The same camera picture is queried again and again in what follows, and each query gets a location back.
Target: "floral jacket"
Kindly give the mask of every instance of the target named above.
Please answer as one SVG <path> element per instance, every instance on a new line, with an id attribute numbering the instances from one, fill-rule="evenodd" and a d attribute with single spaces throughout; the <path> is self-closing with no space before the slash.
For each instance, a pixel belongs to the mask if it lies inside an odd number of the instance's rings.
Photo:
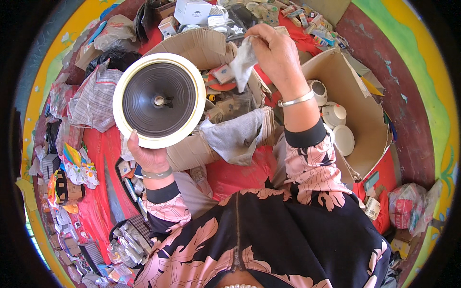
<path id="1" fill-rule="evenodd" d="M 285 138 L 289 190 L 242 190 L 195 220 L 175 183 L 148 191 L 154 247 L 135 287 L 213 288 L 236 269 L 266 288 L 380 287 L 389 244 L 341 184 L 322 121 Z"/>

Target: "zipper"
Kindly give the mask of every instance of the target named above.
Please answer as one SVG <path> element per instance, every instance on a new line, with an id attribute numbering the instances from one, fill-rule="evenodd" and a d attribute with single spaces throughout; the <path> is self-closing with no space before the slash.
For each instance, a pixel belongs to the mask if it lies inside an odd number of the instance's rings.
<path id="1" fill-rule="evenodd" d="M 231 272 L 234 273 L 237 270 L 237 267 L 240 271 L 243 271 L 241 254 L 240 254 L 240 218 L 238 214 L 238 196 L 240 192 L 236 193 L 235 198 L 235 214 L 236 214 L 236 227 L 237 227 L 237 245 L 234 246 L 234 263 L 232 264 Z"/>

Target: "pearl necklace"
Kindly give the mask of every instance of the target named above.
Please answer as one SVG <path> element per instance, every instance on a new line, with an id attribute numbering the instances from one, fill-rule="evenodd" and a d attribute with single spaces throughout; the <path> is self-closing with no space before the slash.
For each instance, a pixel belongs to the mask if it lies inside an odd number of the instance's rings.
<path id="1" fill-rule="evenodd" d="M 230 286 L 225 286 L 221 288 L 257 288 L 256 286 L 245 285 L 245 284 L 234 284 Z"/>

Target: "hand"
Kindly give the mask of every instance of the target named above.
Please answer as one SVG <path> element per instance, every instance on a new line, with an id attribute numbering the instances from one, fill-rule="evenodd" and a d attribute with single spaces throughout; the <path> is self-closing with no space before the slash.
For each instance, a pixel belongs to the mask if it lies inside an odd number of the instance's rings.
<path id="1" fill-rule="evenodd" d="M 299 63 L 295 42 L 278 33 L 267 24 L 258 24 L 248 29 L 245 37 L 251 37 L 259 65 L 272 80 L 285 101 L 299 98 L 310 91 Z"/>
<path id="2" fill-rule="evenodd" d="M 150 173 L 162 173 L 168 170 L 170 164 L 166 160 L 166 148 L 148 149 L 140 147 L 136 129 L 127 141 L 128 149 L 142 169 Z"/>

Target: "black cuff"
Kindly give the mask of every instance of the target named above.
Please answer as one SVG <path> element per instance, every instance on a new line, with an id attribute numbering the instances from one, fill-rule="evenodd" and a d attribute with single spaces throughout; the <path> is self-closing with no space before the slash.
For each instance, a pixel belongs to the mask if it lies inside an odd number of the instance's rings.
<path id="1" fill-rule="evenodd" d="M 171 183 L 170 185 L 157 189 L 157 190 L 150 190 L 146 189 L 147 200 L 154 204 L 167 202 L 173 198 L 175 198 L 179 194 L 179 189 L 176 185 L 176 181 Z"/>
<path id="2" fill-rule="evenodd" d="M 290 146 L 295 148 L 306 148 L 315 146 L 323 141 L 326 136 L 326 129 L 323 126 L 322 118 L 309 130 L 302 132 L 290 132 L 285 129 L 285 139 Z"/>

